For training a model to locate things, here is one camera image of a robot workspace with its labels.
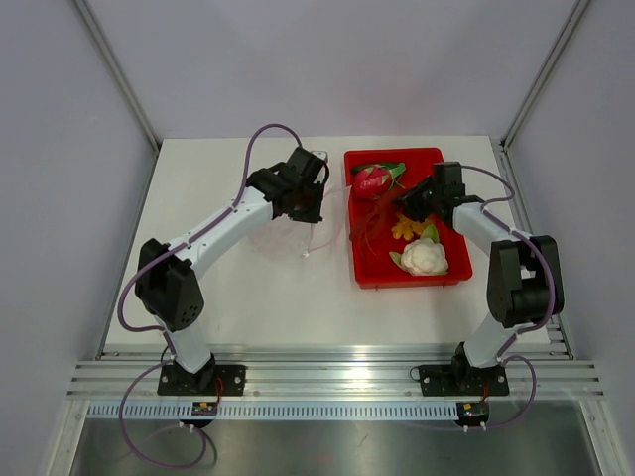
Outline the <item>yellow ginger root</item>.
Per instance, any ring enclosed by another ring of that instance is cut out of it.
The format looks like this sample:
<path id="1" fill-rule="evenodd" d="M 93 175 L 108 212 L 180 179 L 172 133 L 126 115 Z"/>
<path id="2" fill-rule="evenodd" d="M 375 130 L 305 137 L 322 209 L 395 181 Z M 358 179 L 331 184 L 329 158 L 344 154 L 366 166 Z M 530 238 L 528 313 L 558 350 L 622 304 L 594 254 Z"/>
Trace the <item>yellow ginger root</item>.
<path id="1" fill-rule="evenodd" d="M 395 240 L 404 239 L 410 242 L 420 238 L 428 226 L 427 220 L 423 222 L 414 221 L 398 213 L 397 221 L 391 228 L 391 234 Z"/>

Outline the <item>clear zip top bag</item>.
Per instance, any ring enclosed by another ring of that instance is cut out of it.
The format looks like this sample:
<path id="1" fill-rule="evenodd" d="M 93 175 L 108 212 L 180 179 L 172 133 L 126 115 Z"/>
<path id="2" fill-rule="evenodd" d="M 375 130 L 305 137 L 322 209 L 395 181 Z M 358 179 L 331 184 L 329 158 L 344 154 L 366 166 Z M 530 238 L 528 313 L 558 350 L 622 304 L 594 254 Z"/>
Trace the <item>clear zip top bag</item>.
<path id="1" fill-rule="evenodd" d="M 274 219 L 248 236 L 252 248 L 275 259 L 307 258 L 331 247 L 344 228 L 351 187 L 330 185 L 322 201 L 322 221 L 308 224 L 287 216 Z"/>

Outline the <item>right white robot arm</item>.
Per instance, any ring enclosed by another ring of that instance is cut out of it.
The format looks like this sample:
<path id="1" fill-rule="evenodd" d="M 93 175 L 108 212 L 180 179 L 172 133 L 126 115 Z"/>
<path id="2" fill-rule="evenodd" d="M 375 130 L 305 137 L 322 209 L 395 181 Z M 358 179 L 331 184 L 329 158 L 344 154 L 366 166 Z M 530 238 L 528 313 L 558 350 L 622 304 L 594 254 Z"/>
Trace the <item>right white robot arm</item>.
<path id="1" fill-rule="evenodd" d="M 507 194 L 489 199 L 469 195 L 462 179 L 467 169 L 498 180 Z M 458 344 L 444 369 L 452 385 L 463 393 L 500 378 L 503 356 L 517 339 L 543 328 L 564 307 L 556 240 L 516 229 L 489 208 L 514 197 L 512 185 L 496 174 L 448 162 L 435 164 L 430 176 L 393 200 L 407 218 L 423 221 L 433 216 L 489 259 L 488 313 L 472 336 Z"/>

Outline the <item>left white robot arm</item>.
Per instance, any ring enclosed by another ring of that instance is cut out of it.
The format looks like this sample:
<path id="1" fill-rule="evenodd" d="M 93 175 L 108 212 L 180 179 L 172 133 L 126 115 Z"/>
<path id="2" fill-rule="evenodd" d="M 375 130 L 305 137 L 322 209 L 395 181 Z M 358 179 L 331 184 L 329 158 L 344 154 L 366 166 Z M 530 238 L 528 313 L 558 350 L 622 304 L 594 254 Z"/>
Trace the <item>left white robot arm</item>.
<path id="1" fill-rule="evenodd" d="M 197 323 L 204 309 L 199 281 L 225 252 L 280 216 L 319 223 L 329 176 L 327 153 L 297 147 L 286 161 L 253 172 L 224 210 L 171 242 L 142 246 L 135 296 L 167 336 L 190 393 L 204 394 L 214 382 L 214 357 Z"/>

